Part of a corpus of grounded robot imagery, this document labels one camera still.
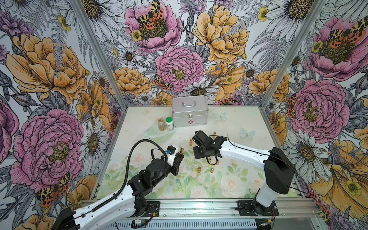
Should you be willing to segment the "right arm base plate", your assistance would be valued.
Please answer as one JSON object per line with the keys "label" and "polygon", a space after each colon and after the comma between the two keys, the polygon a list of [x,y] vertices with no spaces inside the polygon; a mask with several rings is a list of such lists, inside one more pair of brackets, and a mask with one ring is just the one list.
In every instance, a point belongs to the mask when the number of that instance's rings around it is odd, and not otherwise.
{"label": "right arm base plate", "polygon": [[239,212],[240,216],[265,217],[279,215],[275,201],[272,201],[270,206],[264,207],[255,199],[238,200],[235,210]]}

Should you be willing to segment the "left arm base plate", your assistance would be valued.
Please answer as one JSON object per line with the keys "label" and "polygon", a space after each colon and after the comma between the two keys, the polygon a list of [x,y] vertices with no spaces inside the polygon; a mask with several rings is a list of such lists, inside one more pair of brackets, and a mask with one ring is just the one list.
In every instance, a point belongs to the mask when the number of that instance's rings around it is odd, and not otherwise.
{"label": "left arm base plate", "polygon": [[156,218],[159,216],[160,204],[161,204],[160,201],[148,200],[143,206],[141,206],[135,211],[135,213],[131,216],[131,218],[132,217]]}

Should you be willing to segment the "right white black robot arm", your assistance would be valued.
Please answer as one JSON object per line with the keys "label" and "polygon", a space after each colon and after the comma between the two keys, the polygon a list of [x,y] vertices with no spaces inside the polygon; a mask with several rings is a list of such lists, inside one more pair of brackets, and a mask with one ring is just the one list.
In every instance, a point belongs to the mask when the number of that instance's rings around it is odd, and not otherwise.
{"label": "right white black robot arm", "polygon": [[274,147],[271,150],[255,149],[230,141],[229,137],[211,135],[203,131],[195,132],[192,140],[196,159],[214,157],[243,161],[264,172],[265,184],[257,191],[252,202],[238,207],[239,214],[249,212],[255,216],[278,215],[275,200],[286,195],[292,184],[295,167],[291,165],[283,150]]}

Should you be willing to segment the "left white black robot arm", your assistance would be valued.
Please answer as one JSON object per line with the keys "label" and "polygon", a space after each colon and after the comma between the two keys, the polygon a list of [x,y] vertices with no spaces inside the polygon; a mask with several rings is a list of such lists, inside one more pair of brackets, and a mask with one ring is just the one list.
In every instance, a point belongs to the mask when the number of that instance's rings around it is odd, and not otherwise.
{"label": "left white black robot arm", "polygon": [[63,210],[53,230],[101,230],[109,224],[128,217],[141,216],[147,207],[145,196],[153,191],[169,174],[176,176],[184,155],[176,154],[168,160],[154,159],[132,177],[123,190],[118,190],[84,208]]}

